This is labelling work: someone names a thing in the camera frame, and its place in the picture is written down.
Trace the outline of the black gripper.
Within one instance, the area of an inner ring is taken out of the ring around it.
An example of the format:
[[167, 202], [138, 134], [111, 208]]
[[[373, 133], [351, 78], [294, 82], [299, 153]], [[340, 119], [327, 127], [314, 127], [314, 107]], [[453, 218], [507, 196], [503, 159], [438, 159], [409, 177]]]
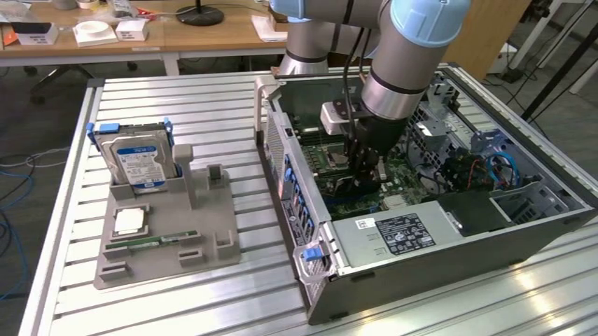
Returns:
[[356, 122], [347, 147], [348, 168], [352, 174], [348, 193], [374, 193], [379, 189], [381, 183], [374, 179], [373, 172], [379, 161], [386, 162], [406, 126], [406, 118], [386, 120], [369, 117]]

